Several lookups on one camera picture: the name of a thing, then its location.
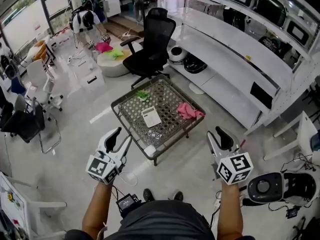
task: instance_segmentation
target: pink cloth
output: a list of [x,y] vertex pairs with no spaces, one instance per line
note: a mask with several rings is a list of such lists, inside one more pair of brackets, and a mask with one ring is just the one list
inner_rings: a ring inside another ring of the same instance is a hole
[[113,48],[107,42],[98,42],[95,45],[95,49],[100,53],[109,52],[113,50]]
[[196,118],[198,116],[204,116],[199,110],[193,109],[188,103],[181,103],[176,109],[184,119]]

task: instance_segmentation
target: person's right arm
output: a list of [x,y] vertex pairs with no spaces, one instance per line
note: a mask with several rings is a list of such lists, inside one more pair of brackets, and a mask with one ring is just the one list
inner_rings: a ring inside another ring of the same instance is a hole
[[244,223],[239,197],[238,184],[227,185],[222,181],[217,240],[237,240],[242,237]]

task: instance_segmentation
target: white table leg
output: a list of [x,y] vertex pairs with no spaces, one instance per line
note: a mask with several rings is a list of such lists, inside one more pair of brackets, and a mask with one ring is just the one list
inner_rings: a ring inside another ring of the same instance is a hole
[[295,124],[297,124],[301,119],[301,114],[293,119],[290,123],[288,123],[285,127],[283,127],[281,130],[279,130],[278,132],[276,132],[273,137],[278,137],[280,136],[281,134],[283,134],[284,132],[286,132],[287,130],[289,130],[291,127],[293,127]]
[[54,237],[58,237],[58,236],[64,236],[66,233],[67,233],[66,231],[58,231],[58,232],[54,232],[51,234],[35,236],[33,239],[34,240],[42,240],[42,239],[54,238]]
[[38,208],[59,208],[59,207],[66,207],[66,202],[34,202],[31,201],[30,205]]
[[298,140],[296,139],[295,141],[289,143],[288,145],[285,145],[285,146],[283,146],[282,148],[280,148],[280,149],[278,149],[278,150],[276,150],[276,151],[274,151],[274,152],[272,152],[272,153],[270,153],[270,154],[267,154],[267,155],[263,158],[263,160],[269,160],[269,159],[271,159],[271,158],[274,158],[274,157],[276,157],[276,156],[279,156],[279,155],[281,155],[282,153],[287,152],[287,151],[293,149],[294,147],[297,147],[298,145],[299,145],[299,142],[298,142]]
[[8,176],[6,176],[6,178],[7,178],[11,183],[17,183],[17,184],[24,185],[24,186],[28,186],[28,187],[30,187],[30,188],[35,188],[35,189],[37,189],[37,188],[38,188],[38,186],[37,186],[37,185],[31,185],[31,184],[28,184],[28,183],[22,182],[22,181],[20,181],[20,180],[17,180],[17,179],[14,179],[14,178],[8,177]]

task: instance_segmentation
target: shelving unit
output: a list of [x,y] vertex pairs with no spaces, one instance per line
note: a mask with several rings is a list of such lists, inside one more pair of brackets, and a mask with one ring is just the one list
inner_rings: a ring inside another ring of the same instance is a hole
[[264,25],[266,28],[268,28],[270,31],[274,32],[280,39],[282,39],[284,42],[290,44],[294,49],[296,49],[306,60],[310,60],[311,57],[308,54],[308,51],[303,48],[294,38],[287,35],[279,26],[275,25],[265,17],[261,16],[260,14],[256,13],[255,11],[244,7],[243,5],[233,2],[231,0],[210,0],[217,2],[219,4],[222,4],[224,6],[228,6],[232,9],[235,9],[252,19],[256,20],[257,22]]
[[[320,49],[319,26],[312,48],[306,50],[280,27],[236,2],[197,1],[220,4],[242,12],[263,24],[301,54],[301,63],[296,65],[293,72],[282,59],[250,35],[218,18],[188,8],[189,0],[185,0],[184,8],[168,10],[168,17],[177,24],[171,38],[208,65],[198,74],[188,73],[183,65],[170,64],[171,67],[196,84],[245,126],[248,129],[245,135],[261,125],[270,124],[320,75],[320,57],[316,53]],[[301,12],[312,13],[316,18],[320,16],[308,3],[302,0],[298,2],[305,7],[298,8]],[[158,6],[162,6],[162,0],[158,0]],[[251,94],[253,83],[273,98],[271,109]]]

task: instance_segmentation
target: person in green shirt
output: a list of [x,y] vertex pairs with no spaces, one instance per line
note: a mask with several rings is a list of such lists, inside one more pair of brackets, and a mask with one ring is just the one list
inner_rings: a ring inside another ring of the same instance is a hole
[[104,4],[103,0],[81,0],[82,5],[90,8],[99,18],[100,22],[102,23],[105,21],[106,16],[104,12]]

